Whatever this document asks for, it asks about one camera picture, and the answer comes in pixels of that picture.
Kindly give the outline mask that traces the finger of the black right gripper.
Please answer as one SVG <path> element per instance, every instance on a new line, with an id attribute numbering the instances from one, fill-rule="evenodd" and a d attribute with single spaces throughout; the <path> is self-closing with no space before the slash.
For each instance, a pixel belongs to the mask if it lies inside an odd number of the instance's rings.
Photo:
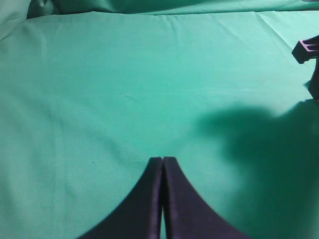
<path id="1" fill-rule="evenodd" d="M 311 94 L 312 98 L 315 100 L 319 99 L 319 59 L 316 59 L 316 65 L 314 73 L 311 77 L 308 91 Z"/>
<path id="2" fill-rule="evenodd" d="M 319 57 L 319 36 L 300 40 L 292 50 L 292 55 L 299 64 Z"/>

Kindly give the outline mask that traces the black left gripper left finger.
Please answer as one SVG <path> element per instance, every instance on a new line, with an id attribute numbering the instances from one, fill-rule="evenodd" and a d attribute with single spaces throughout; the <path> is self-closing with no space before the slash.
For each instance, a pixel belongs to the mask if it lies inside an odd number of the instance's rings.
<path id="1" fill-rule="evenodd" d="M 162 158 L 150 158 L 126 198 L 81 239 L 159 239 Z"/>

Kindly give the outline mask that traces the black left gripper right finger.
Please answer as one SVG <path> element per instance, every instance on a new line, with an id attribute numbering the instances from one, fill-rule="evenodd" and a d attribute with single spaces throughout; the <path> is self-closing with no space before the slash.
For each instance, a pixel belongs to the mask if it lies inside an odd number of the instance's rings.
<path id="1" fill-rule="evenodd" d="M 197 193 L 175 157 L 163 159 L 162 207 L 168 239 L 247 239 Z"/>

